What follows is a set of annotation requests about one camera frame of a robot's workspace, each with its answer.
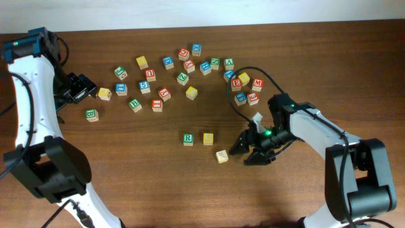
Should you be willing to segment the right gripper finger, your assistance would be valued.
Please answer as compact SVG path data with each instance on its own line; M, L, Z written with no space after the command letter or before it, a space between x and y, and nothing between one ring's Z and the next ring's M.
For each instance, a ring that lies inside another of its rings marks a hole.
M249 130L244 130L238 136L236 142L231 147L230 155L243 155L249 152L249 147L252 144L252 137Z
M269 165L271 158L264 152L253 149L252 153L244 160L245 166Z

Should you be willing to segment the yellow S block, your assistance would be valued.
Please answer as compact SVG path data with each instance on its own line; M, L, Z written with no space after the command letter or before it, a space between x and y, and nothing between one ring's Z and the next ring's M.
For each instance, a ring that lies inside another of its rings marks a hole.
M216 159L218 163L225 163L228 161L228 155L226 150L216 152Z
M203 134L203 144L205 146L213 145L213 141L214 141L214 134L213 133L204 133Z

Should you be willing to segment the green R block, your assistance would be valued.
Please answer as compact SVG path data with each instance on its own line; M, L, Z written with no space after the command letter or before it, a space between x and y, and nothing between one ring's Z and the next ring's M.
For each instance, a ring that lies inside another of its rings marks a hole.
M183 144L184 144L184 146L193 146L194 145L194 135L193 134L184 134L183 135Z

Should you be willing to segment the green B block left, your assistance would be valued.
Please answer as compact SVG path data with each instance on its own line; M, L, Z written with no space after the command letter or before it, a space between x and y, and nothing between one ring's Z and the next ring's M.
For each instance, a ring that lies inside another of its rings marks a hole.
M96 109L87 110L85 117L89 122L96 122L99 120L99 114Z

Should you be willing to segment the green b block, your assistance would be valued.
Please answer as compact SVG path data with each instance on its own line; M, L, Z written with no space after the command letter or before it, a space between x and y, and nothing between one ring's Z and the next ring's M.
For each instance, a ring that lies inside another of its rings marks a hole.
M128 102L129 107L134 113L137 113L139 110L142 109L142 105L140 101L136 98Z
M96 109L87 110L85 117L89 122L96 122L99 120L99 114Z

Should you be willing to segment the red 3 block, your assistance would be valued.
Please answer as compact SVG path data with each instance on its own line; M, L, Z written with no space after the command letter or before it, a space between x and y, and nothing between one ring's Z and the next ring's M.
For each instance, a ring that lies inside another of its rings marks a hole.
M250 106L255 105L259 102L259 96L256 92L251 92L247 95L247 102Z

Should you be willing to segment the green J block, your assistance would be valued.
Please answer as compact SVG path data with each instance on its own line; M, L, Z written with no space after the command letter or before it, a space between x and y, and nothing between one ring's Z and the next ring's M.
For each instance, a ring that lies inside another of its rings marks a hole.
M123 80L128 76L126 70L122 66L118 66L113 72L120 80Z

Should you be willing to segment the red M block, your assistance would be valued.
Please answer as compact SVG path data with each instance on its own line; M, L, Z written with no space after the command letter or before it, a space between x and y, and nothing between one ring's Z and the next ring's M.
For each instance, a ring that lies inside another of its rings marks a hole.
M260 92L263 88L263 80L262 79L254 79L252 82L252 90Z

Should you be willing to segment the red E block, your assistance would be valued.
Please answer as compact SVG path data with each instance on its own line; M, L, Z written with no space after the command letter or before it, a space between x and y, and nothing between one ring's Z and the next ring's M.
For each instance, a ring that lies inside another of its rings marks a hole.
M240 91L242 89L242 82L240 79L232 79L231 80L231 90L233 92Z

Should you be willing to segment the green B block centre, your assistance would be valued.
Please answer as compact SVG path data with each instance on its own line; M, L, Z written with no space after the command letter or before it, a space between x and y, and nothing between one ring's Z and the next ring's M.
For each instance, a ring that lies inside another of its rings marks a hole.
M134 113L137 113L139 110L142 109L142 105L140 101L136 98L128 102L129 107Z

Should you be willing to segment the yellow block top left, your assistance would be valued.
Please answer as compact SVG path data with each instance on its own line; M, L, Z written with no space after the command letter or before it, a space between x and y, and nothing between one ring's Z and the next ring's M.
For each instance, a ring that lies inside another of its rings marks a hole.
M135 60L141 70L149 67L145 56L137 57Z

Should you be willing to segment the blue P block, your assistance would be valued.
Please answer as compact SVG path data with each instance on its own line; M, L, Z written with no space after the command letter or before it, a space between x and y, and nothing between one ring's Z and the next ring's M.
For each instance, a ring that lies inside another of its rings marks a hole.
M226 83L229 82L229 80L232 78L232 75L234 74L233 70L226 70L225 73L223 74L223 78Z

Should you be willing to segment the yellow block centre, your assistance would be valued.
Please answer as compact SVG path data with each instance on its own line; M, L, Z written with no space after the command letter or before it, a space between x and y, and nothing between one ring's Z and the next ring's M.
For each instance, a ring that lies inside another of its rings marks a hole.
M187 98L189 98L189 99L191 99L191 100L195 100L195 98L196 98L197 95L198 95L198 90L197 90L196 88L190 86L190 87L186 90L185 95L186 95Z

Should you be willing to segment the green N block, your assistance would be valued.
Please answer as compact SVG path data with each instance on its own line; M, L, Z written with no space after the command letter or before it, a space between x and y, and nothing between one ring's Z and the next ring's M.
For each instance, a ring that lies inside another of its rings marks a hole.
M220 59L219 58L211 58L210 66L213 70L219 70L220 66Z

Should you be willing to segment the red K block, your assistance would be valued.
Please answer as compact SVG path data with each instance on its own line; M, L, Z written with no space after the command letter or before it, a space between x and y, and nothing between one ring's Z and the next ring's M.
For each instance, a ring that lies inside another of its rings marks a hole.
M166 102L171 98L171 92L168 90L167 87L164 87L158 91L160 98Z

